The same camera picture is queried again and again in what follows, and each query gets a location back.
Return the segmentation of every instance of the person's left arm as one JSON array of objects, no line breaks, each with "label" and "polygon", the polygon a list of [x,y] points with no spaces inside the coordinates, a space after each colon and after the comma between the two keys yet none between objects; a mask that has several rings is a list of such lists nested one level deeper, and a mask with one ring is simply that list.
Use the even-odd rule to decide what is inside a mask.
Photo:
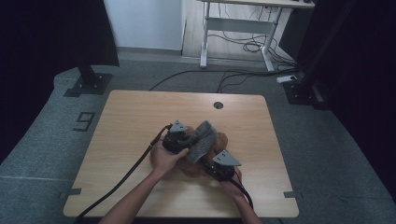
[{"label": "person's left arm", "polygon": [[100,223],[132,223],[157,183],[172,170],[179,159],[187,155],[188,151],[185,148],[178,154],[172,154],[163,147],[163,141],[160,140],[151,150],[154,166],[151,173],[116,203]]}]

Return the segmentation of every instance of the desk leg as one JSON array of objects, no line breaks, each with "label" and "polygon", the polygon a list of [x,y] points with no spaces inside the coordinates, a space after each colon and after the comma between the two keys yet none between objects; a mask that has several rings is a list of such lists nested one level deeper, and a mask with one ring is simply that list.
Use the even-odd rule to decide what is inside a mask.
[{"label": "desk leg", "polygon": [[280,14],[282,14],[282,9],[283,9],[283,7],[279,7],[277,9],[276,18],[273,21],[273,25],[271,27],[271,32],[270,32],[269,36],[267,37],[267,39],[265,40],[264,48],[262,49],[262,57],[264,58],[265,65],[267,66],[268,72],[275,71],[275,69],[272,65],[272,62],[271,62],[271,55],[269,53],[269,49],[271,47],[271,42],[274,38],[274,34],[275,34],[276,27],[279,22]]},{"label": "desk leg", "polygon": [[210,11],[210,3],[207,3],[206,13],[205,13],[205,24],[204,24],[204,42],[201,47],[201,68],[206,68],[206,59],[207,59],[207,31],[209,24],[209,11]]}]

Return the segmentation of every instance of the white wall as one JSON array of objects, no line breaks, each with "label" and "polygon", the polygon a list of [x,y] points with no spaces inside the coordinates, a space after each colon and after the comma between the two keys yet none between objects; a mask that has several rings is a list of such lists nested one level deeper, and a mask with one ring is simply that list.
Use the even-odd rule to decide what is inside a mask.
[{"label": "white wall", "polygon": [[184,0],[105,0],[117,47],[182,48]]}]

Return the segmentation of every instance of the person's left hand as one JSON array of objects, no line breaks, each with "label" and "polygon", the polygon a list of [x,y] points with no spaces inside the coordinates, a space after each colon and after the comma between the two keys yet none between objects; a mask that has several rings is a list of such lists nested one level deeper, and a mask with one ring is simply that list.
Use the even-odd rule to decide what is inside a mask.
[{"label": "person's left hand", "polygon": [[153,159],[153,173],[164,176],[171,171],[176,165],[177,161],[185,157],[189,152],[188,148],[184,148],[178,154],[173,154],[163,147],[163,136],[154,145],[151,150]]}]

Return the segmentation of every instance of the gray carpet floor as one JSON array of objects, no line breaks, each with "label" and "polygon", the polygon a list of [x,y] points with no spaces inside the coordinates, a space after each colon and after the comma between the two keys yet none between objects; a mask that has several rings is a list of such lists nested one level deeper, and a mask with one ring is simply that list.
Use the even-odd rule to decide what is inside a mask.
[{"label": "gray carpet floor", "polygon": [[[228,69],[235,67],[210,64],[206,71]],[[58,75],[47,104],[2,163],[0,223],[73,223],[73,218],[63,215],[65,194],[77,176],[109,93],[147,91],[170,75],[199,70],[199,66],[123,60],[120,68],[95,66],[94,70],[113,74],[106,92],[64,97],[78,79],[78,70]],[[155,91],[216,92],[222,75],[183,74],[167,80]],[[283,222],[396,223],[395,203],[343,125],[331,111],[290,105],[283,88],[276,83],[277,77],[251,77],[223,92],[259,94],[267,101],[300,209],[298,217],[282,218]],[[242,80],[243,77],[235,77],[228,82]],[[81,112],[95,113],[87,132],[73,131]],[[276,218],[263,221],[280,223]]]}]

